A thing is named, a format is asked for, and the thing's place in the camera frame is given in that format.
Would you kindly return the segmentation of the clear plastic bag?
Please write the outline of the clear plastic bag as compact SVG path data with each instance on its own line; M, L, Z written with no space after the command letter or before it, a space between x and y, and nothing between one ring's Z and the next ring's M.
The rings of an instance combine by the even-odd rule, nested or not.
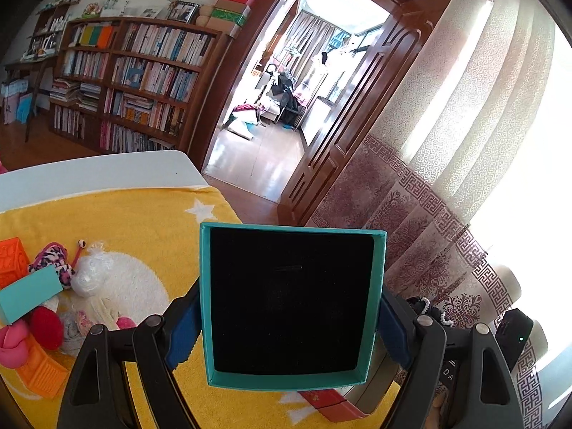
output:
M112 277L113 268L113 257L106 250L105 243L92 243L86 247L86 255L81 256L76 264L76 274L71 280L72 290L81 297L99 294Z

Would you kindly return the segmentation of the red pompom ball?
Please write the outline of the red pompom ball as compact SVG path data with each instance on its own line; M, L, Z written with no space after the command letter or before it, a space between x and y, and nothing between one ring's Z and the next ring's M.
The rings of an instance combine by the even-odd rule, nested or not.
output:
M30 333L47 351L56 351L63 343L63 324L56 313L38 306L26 317Z

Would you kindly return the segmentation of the light orange rubber block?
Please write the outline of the light orange rubber block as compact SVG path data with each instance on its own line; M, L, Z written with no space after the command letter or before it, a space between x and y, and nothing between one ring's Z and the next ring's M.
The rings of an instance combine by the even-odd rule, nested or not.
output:
M55 398L61 388L64 388L69 371L53 359L32 335L29 335L24 343L27 358L24 364L16 369L19 378L31 392L45 399Z

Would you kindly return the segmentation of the teal box tray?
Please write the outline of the teal box tray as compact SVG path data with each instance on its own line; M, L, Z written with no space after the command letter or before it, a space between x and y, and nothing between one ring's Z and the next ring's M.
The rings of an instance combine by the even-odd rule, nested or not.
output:
M386 247L379 230L202 223L208 384L299 391L364 383Z

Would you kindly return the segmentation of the pink foam knot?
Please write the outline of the pink foam knot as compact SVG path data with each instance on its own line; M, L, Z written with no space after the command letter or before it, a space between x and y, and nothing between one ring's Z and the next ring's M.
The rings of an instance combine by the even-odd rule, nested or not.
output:
M0 330L0 363L8 369L22 366L28 358L26 338L29 335L25 320L17 320Z

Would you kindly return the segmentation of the teal box lid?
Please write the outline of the teal box lid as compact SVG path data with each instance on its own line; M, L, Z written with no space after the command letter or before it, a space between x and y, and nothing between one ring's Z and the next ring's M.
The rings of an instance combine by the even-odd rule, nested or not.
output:
M0 291L1 324L11 325L63 291L54 265L48 265Z

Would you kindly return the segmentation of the yellow patterned towel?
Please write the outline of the yellow patterned towel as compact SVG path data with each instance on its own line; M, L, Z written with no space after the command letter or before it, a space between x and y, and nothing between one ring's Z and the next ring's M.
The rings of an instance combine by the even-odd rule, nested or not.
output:
M171 300L186 294L199 275L199 219L195 203L213 206L215 221L240 220L219 191L199 189L143 189L109 191L60 198L1 213L1 240L18 237L33 259L49 242L64 245L71 258L77 241L87 250L101 252L109 266L102 285L103 298L113 312L138 324L151 314L162 314ZM264 261L271 275L294 255L308 254L317 261L337 261L346 249L314 248L301 241L261 241L234 256L233 273L246 274L247 265ZM375 412L365 418L331 423L296 392L248 392L207 385L202 337L188 361L174 371L177 383L201 428L379 428L399 390L392 384ZM12 396L34 428L56 428L63 390L51 400L24 386L18 374L1 367Z

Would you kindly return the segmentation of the red biscuit tin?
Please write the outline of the red biscuit tin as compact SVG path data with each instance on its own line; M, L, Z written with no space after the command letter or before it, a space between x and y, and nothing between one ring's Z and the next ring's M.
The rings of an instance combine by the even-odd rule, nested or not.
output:
M399 371L399 365L386 355L377 364L371 363L368 380L364 384L344 389L301 391L300 395L325 419L334 423L363 419L377 411L385 418L399 393L399 385L395 382Z

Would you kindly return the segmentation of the dark orange rubber block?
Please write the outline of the dark orange rubber block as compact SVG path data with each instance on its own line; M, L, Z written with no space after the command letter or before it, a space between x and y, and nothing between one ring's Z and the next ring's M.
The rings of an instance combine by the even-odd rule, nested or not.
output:
M0 289L28 275L29 258L18 237L0 241Z

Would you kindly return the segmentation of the wooden door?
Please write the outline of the wooden door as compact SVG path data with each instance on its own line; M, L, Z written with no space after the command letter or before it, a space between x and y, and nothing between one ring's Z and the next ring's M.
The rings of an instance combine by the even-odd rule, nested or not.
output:
M280 196L278 222L305 224L389 102L450 0L396 7L331 108Z

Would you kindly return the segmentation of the wooden bookshelf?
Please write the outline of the wooden bookshelf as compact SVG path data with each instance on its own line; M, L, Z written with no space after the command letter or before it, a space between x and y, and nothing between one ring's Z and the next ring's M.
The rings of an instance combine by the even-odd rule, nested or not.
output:
M72 20L53 72L50 131L97 152L186 152L229 42L175 20Z

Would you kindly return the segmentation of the stacked gift boxes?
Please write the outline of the stacked gift boxes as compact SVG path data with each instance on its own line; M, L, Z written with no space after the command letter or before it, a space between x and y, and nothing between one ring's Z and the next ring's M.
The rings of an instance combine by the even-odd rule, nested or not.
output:
M222 32L236 38L247 21L256 0L215 0L200 7L197 26Z

